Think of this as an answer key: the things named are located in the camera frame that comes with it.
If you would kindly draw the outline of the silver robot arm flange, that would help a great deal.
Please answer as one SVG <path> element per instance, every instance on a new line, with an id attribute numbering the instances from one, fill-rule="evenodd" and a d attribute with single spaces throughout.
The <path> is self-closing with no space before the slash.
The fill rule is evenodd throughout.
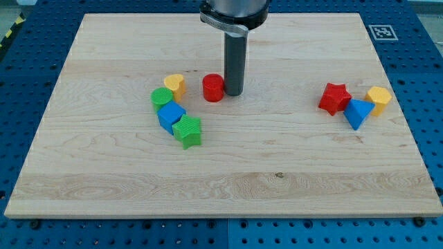
<path id="1" fill-rule="evenodd" d="M 269 5 L 269 0 L 203 0 L 200 20 L 231 37 L 247 37 L 266 21 Z"/>

